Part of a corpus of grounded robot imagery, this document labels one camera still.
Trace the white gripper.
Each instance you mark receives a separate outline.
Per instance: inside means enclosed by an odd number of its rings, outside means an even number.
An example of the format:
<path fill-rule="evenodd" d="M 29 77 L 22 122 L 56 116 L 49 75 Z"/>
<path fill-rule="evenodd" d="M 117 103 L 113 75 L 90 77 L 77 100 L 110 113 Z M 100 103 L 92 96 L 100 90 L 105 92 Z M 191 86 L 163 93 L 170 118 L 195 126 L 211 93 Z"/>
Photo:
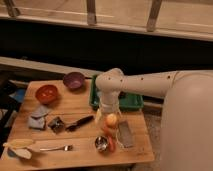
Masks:
<path fill-rule="evenodd" d="M 118 113 L 119 112 L 119 102 L 113 102 L 112 104 L 106 102 L 99 102 L 99 109 L 96 112 L 95 116 L 95 123 L 98 124 L 102 114 L 111 114 L 111 113 Z"/>

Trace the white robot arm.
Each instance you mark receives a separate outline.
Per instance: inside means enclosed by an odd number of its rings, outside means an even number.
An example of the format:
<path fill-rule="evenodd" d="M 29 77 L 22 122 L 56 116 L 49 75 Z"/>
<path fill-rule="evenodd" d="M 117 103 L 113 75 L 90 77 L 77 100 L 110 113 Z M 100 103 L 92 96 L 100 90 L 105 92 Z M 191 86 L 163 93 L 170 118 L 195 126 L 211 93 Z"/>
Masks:
<path fill-rule="evenodd" d="M 96 77 L 103 113 L 121 92 L 161 99 L 161 171 L 213 171 L 213 70 L 126 76 L 113 68 Z"/>

